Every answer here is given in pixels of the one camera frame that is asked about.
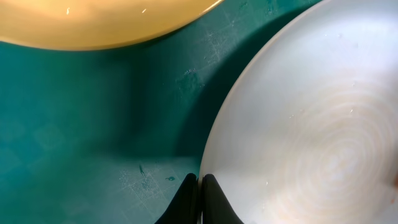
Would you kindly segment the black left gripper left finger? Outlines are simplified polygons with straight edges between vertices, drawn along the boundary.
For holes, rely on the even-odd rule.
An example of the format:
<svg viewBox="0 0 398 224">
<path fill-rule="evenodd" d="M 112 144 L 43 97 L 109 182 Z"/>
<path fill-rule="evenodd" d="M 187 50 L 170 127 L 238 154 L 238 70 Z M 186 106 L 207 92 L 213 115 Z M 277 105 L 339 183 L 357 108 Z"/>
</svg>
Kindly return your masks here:
<svg viewBox="0 0 398 224">
<path fill-rule="evenodd" d="M 155 224 L 196 224 L 198 218 L 198 183 L 195 174 L 184 178 L 175 196 Z"/>
</svg>

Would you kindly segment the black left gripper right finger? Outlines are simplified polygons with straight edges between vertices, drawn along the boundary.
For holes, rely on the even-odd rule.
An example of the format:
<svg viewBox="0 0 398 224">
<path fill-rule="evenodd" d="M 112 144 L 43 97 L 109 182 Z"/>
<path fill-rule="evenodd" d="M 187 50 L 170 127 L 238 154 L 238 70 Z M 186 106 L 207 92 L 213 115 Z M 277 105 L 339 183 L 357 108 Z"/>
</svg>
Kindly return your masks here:
<svg viewBox="0 0 398 224">
<path fill-rule="evenodd" d="M 243 224 L 213 174 L 202 179 L 201 205 L 203 224 Z"/>
</svg>

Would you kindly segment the light blue plate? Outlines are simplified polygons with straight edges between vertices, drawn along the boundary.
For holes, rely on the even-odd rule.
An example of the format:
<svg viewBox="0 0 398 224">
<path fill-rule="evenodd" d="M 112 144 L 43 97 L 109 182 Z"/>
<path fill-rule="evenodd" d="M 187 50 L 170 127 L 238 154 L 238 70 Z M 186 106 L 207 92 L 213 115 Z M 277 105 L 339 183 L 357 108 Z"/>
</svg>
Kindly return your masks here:
<svg viewBox="0 0 398 224">
<path fill-rule="evenodd" d="M 397 0 L 321 1 L 255 55 L 200 176 L 244 223 L 396 223 Z"/>
</svg>

